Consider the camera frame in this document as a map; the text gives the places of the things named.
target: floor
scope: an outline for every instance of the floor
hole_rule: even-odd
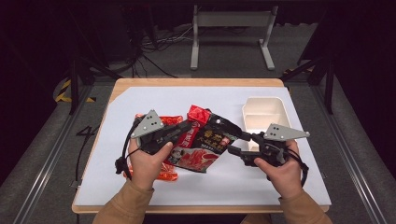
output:
[[[286,69],[297,66],[296,62],[315,28],[315,24],[274,28],[269,50],[275,71],[265,67],[257,43],[262,34],[259,28],[240,30],[239,34],[210,29],[200,35],[198,70],[190,70],[189,35],[168,49],[145,53],[156,65],[140,58],[133,67],[134,77],[169,77],[163,71],[188,78],[281,77]],[[124,65],[114,62],[111,69]],[[132,77],[131,68],[121,75]],[[300,74],[285,85],[290,88],[304,129],[312,134],[308,142],[332,200],[328,215],[334,223],[395,223],[396,181],[377,155],[342,87],[335,80],[333,115],[330,115],[323,106],[324,80],[319,86],[309,86],[306,76]],[[64,80],[60,80],[54,98],[63,84]],[[86,138],[90,135],[78,133],[87,133],[89,129],[86,128],[94,130],[100,125],[113,86],[114,80],[103,76],[97,76],[92,86],[80,86],[82,102],[87,97],[96,100],[82,103],[73,116],[68,115],[70,103],[58,103],[0,188],[2,223],[92,222],[94,215],[77,216],[71,210],[76,189],[70,185],[80,179],[94,141],[94,136]],[[159,223],[158,218],[148,216],[145,223]],[[281,214],[273,215],[273,219],[274,223],[285,223]]]

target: cable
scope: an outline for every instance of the cable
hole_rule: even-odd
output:
[[[132,67],[132,65],[133,65],[133,63],[129,62],[128,64],[124,65],[123,67],[116,68],[114,70],[109,70],[109,71],[111,71],[113,73],[116,73],[116,74],[119,74],[119,73],[127,71],[130,67]],[[91,72],[93,72],[95,75],[97,75],[99,77],[101,77],[101,76],[105,77],[106,76],[106,74],[104,74],[103,72],[100,72],[100,71],[92,71],[91,70]]]
[[[114,79],[122,78],[122,76],[120,76],[116,73],[113,73],[112,71],[108,70],[107,68],[103,67],[102,65],[92,62],[92,61],[88,60],[87,58],[80,57],[80,59],[83,63],[85,63],[91,67],[94,67],[95,69],[101,71],[103,74],[105,74],[109,77],[113,77]]]
[[[152,53],[152,52],[157,51],[157,50],[158,51],[163,51],[163,50],[169,48],[170,46],[172,46],[173,44],[179,43],[179,42],[181,42],[183,40],[186,40],[186,39],[192,40],[191,38],[184,37],[184,35],[188,35],[191,32],[191,29],[192,29],[192,26],[189,27],[187,30],[182,31],[181,35],[174,35],[174,33],[172,33],[172,35],[170,35],[168,37],[158,39],[156,41],[159,44],[158,48],[148,48],[148,47],[146,47],[148,45],[153,45],[153,42],[143,43],[141,45],[141,48],[150,50],[150,51],[144,51],[146,53]]]
[[[164,73],[165,73],[166,75],[168,75],[169,77],[175,77],[175,78],[177,78],[176,76],[171,75],[171,74],[169,74],[169,73],[163,71],[163,70],[161,69],[161,67],[159,67],[156,63],[154,63],[154,62],[153,62],[150,58],[148,58],[146,55],[142,54],[142,56],[143,56],[146,60],[148,60],[149,62],[151,62],[152,64],[154,64],[154,66],[156,66],[158,69],[160,69],[162,72],[164,72]]]
[[[138,61],[138,62],[140,63],[140,65],[142,66],[143,70],[145,70],[146,77],[148,77],[148,71],[146,70],[145,66],[143,66],[142,62],[140,62],[139,59],[137,59],[137,61]]]
[[[306,179],[308,178],[309,167],[305,163],[303,163],[303,161],[301,160],[300,155],[297,152],[291,150],[290,148],[287,147],[287,151],[284,152],[284,153],[286,155],[292,157],[293,159],[295,159],[300,164],[300,168],[303,171],[303,177],[301,179],[301,187],[303,187],[304,184],[305,184]]]
[[[139,73],[137,72],[136,65],[132,66],[131,72],[132,72],[132,77],[134,77],[134,74],[136,74],[138,77],[141,77],[141,76],[139,76]]]
[[[131,172],[129,171],[129,168],[128,168],[128,161],[127,160],[128,160],[128,157],[130,155],[132,155],[133,153],[135,153],[138,149],[140,149],[140,147],[138,149],[134,150],[133,152],[129,153],[126,157],[125,157],[125,154],[126,154],[126,152],[128,150],[128,145],[129,145],[129,141],[131,139],[131,134],[134,132],[134,130],[136,129],[137,125],[139,125],[139,123],[142,121],[142,119],[144,117],[145,116],[136,118],[134,120],[134,124],[132,125],[131,129],[129,130],[128,134],[126,135],[124,146],[123,146],[123,149],[122,149],[122,155],[115,162],[116,163],[116,169],[117,169],[117,171],[116,171],[117,175],[121,174],[122,171],[123,171],[129,179],[132,179]]]
[[[91,126],[87,126],[85,129],[83,129],[82,131],[77,133],[77,135],[85,135],[84,143],[82,144],[82,147],[79,150],[78,158],[77,158],[77,164],[76,164],[76,170],[75,170],[75,180],[76,180],[77,183],[78,183],[79,160],[81,158],[82,150],[84,149],[85,145],[87,145],[87,143],[90,140],[91,136],[95,135],[96,131],[99,129],[99,126],[97,126],[95,129],[93,129],[92,132],[91,132],[91,129],[92,129]],[[77,222],[77,224],[79,224],[79,214],[76,214],[76,222]]]
[[[130,153],[128,154],[128,156],[126,156],[125,159],[128,159],[128,157],[132,156],[132,154],[136,153],[136,151],[137,151],[137,150],[140,150],[140,149],[141,149],[141,148],[139,147],[139,148],[133,150],[132,152],[130,152]]]

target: tan sleeve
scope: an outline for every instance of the tan sleeve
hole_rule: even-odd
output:
[[[331,224],[330,218],[305,191],[289,198],[279,199],[280,206],[289,224]]]
[[[143,190],[127,180],[120,191],[96,214],[94,224],[140,224],[145,218],[153,190]]]

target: black cable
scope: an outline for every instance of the black cable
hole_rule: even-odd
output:
[[[136,153],[137,150],[141,149],[140,147],[135,149],[134,151],[132,151],[131,153],[128,154],[128,156],[126,156],[125,159],[128,159],[128,157],[132,156],[132,154]]]
[[[100,72],[102,72],[103,74],[109,76],[109,77],[113,77],[114,79],[119,79],[122,78],[122,76],[108,70],[107,68],[103,67],[102,65],[92,62],[87,58],[84,57],[80,57],[81,61],[91,67],[94,67],[95,69],[99,70]]]
[[[308,178],[309,167],[305,163],[303,163],[303,160],[301,160],[300,155],[297,152],[291,150],[290,148],[287,148],[287,152],[284,153],[295,159],[300,164],[300,168],[303,170],[303,177],[301,179],[301,187],[303,187],[306,179]]]
[[[142,66],[143,70],[145,71],[146,77],[148,77],[148,71],[146,70],[145,66],[143,66],[143,64],[142,64],[142,62],[140,62],[140,60],[137,59],[137,61],[140,63],[140,65]]]
[[[166,75],[168,75],[169,77],[175,77],[175,78],[177,78],[176,76],[174,76],[174,75],[171,75],[171,74],[169,74],[169,73],[167,73],[167,72],[165,72],[165,71],[163,71],[162,69],[161,69],[161,67],[159,67],[156,63],[154,63],[150,58],[148,58],[146,55],[144,55],[144,54],[142,54],[143,55],[143,57],[146,59],[146,60],[148,60],[149,62],[151,62],[152,64],[154,64],[154,66],[156,66],[158,69],[160,69],[162,72],[164,72]]]
[[[134,130],[136,129],[137,125],[139,125],[139,123],[142,121],[142,119],[143,119],[144,117],[145,117],[145,116],[136,118],[136,119],[134,120],[134,124],[133,124],[132,127],[131,127],[131,130],[129,130],[128,134],[126,135],[125,142],[124,142],[124,146],[123,146],[123,149],[122,149],[122,154],[121,154],[121,156],[120,156],[118,159],[116,159],[116,162],[115,162],[115,165],[116,165],[116,174],[117,174],[117,175],[121,174],[122,171],[123,171],[129,179],[132,179],[131,172],[129,171],[129,168],[128,168],[128,161],[127,161],[127,159],[128,159],[128,157],[129,157],[130,155],[132,155],[133,153],[135,153],[135,152],[137,151],[137,149],[136,149],[135,151],[129,153],[126,157],[125,157],[125,154],[126,154],[126,152],[127,152],[127,150],[128,150],[129,140],[131,139],[132,133],[134,132]]]
[[[122,73],[122,72],[125,72],[126,70],[128,70],[130,67],[132,67],[133,66],[133,63],[132,62],[129,62],[128,64],[126,64],[126,65],[124,65],[123,67],[120,67],[120,68],[116,68],[116,69],[114,69],[114,70],[111,70],[111,69],[108,69],[109,71],[111,71],[111,72],[113,72],[113,73],[115,73],[115,74],[119,74],[119,73]],[[106,76],[106,74],[105,73],[103,73],[103,72],[101,72],[101,71],[92,71],[96,76]]]
[[[201,36],[201,35],[204,35],[209,29],[213,29],[213,28],[209,28],[209,27],[204,27],[204,29],[200,29],[200,31],[198,31],[198,36]]]
[[[132,77],[134,77],[134,75],[141,77],[141,76],[139,76],[139,73],[137,72],[136,65],[132,66],[131,72],[132,72]]]
[[[77,158],[77,164],[76,164],[76,171],[75,171],[75,180],[78,183],[78,167],[79,167],[79,160],[81,158],[81,154],[82,154],[82,150],[84,149],[85,145],[87,145],[88,141],[90,140],[91,136],[93,136],[96,131],[99,129],[99,126],[97,126],[95,129],[93,129],[93,131],[91,132],[91,126],[88,126],[88,131],[87,131],[87,135],[85,135],[84,138],[84,143],[82,144],[81,149],[79,150],[78,153],[78,158]],[[77,224],[79,224],[79,214],[76,214],[76,222]]]
[[[192,31],[192,29],[190,27],[190,28],[188,28],[188,29],[186,29],[184,31],[178,32],[178,34],[175,34],[175,32],[172,32],[172,34],[170,36],[168,36],[168,37],[164,36],[162,38],[158,38],[160,40],[157,42],[159,44],[157,48],[148,48],[148,47],[146,47],[146,45],[153,45],[152,42],[143,43],[141,48],[150,50],[150,52],[144,51],[146,53],[152,53],[154,51],[163,51],[163,50],[169,48],[170,46],[172,46],[172,45],[174,45],[176,43],[180,43],[183,40],[185,40],[187,37],[183,37],[183,35],[189,35],[191,33],[191,31]]]

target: metal leg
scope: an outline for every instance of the metal leg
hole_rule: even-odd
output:
[[[276,13],[277,13],[277,7],[273,7],[273,9],[271,11],[271,15],[267,22],[267,26],[266,26],[267,30],[266,30],[266,34],[265,34],[265,39],[259,40],[260,47],[262,48],[262,55],[264,56],[264,60],[265,60],[265,63],[267,64],[268,70],[275,69],[275,65],[271,58],[270,51],[268,50],[268,42],[270,40],[272,29],[274,27]]]
[[[332,61],[329,62],[329,68],[326,76],[326,89],[324,92],[324,104],[329,114],[332,114],[332,84],[334,82],[334,67]]]
[[[198,40],[198,8],[195,5],[194,6],[194,16],[192,19],[192,29],[194,31],[194,39],[192,43],[192,53],[191,53],[191,70],[197,70],[198,69],[198,53],[199,53],[199,40]]]
[[[70,108],[69,115],[73,115],[74,112],[76,111],[79,101],[79,95],[78,95],[78,74],[77,74],[77,68],[78,68],[78,59],[73,60],[70,63],[70,80],[71,80],[71,92],[72,92],[72,106]]]
[[[281,77],[280,79],[281,79],[283,82],[285,82],[285,81],[289,80],[290,78],[295,77],[295,76],[301,74],[305,69],[308,69],[308,68],[311,68],[311,67],[314,66],[314,65],[317,65],[317,64],[318,64],[319,62],[321,62],[322,60],[323,60],[323,58],[316,58],[316,59],[314,59],[314,60],[312,60],[312,61],[309,61],[309,62],[307,62],[307,63],[305,63],[305,64],[303,64],[303,65],[300,65],[299,67],[297,67],[296,69],[294,69],[293,71],[291,71],[291,72],[288,73],[287,75]]]

